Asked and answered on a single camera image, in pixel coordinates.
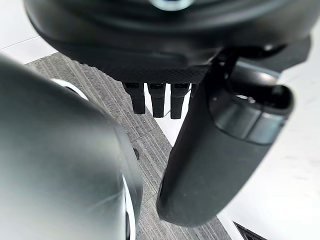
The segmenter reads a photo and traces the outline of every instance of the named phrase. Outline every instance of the grey striped carpet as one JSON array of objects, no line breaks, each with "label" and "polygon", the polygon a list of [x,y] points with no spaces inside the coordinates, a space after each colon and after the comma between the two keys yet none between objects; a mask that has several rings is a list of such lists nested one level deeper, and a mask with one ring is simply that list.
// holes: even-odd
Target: grey striped carpet
[{"label": "grey striped carpet", "polygon": [[66,80],[99,103],[126,130],[132,145],[140,153],[144,193],[138,240],[229,240],[230,237],[217,218],[194,229],[160,221],[156,212],[157,191],[165,170],[171,145],[152,115],[135,115],[131,99],[122,84],[87,65],[55,53],[28,66],[48,78]]}]

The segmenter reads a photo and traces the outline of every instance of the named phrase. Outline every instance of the grey curved body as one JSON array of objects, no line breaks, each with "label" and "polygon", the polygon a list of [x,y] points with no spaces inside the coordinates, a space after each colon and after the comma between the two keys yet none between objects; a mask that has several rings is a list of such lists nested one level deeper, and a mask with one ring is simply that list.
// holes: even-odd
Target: grey curved body
[{"label": "grey curved body", "polygon": [[139,219],[129,139],[99,107],[0,56],[1,239],[126,239],[123,175]]}]

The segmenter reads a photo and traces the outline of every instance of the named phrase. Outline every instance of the carpet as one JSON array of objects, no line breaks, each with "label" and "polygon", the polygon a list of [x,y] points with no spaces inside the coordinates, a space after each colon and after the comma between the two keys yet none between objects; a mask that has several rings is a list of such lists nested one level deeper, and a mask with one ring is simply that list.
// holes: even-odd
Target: carpet
[{"label": "carpet", "polygon": [[172,147],[149,112],[145,115],[133,113],[131,98],[120,82],[61,53],[31,62],[28,66],[48,78],[74,84],[124,127],[132,145],[140,153],[139,165],[144,181],[137,240],[230,240],[217,218],[198,228],[184,228],[159,219],[157,193]]}]

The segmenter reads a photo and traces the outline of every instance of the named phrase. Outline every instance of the floor vent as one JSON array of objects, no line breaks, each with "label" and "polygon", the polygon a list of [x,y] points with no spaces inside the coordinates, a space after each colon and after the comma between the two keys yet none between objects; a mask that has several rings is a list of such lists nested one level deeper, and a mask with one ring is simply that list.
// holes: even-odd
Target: floor vent
[{"label": "floor vent", "polygon": [[267,240],[235,222],[234,224],[241,233],[244,240]]}]

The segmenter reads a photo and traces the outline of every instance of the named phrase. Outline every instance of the white floor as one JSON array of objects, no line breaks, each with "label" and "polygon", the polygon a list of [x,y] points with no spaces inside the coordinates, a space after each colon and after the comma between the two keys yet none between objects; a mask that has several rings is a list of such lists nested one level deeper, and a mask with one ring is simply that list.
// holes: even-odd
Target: white floor
[{"label": "white floor", "polygon": [[[26,64],[56,52],[33,30],[22,0],[0,0],[0,6],[1,54]],[[287,70],[280,80],[296,95],[292,118],[250,181],[219,214],[232,240],[243,240],[232,221],[268,240],[317,239],[319,235],[320,24],[313,38],[308,62]],[[170,110],[167,90],[165,113]],[[146,105],[152,111],[150,96],[146,95]],[[183,116],[187,111],[188,98]],[[171,120],[168,114],[156,121],[173,145],[183,119]]]}]

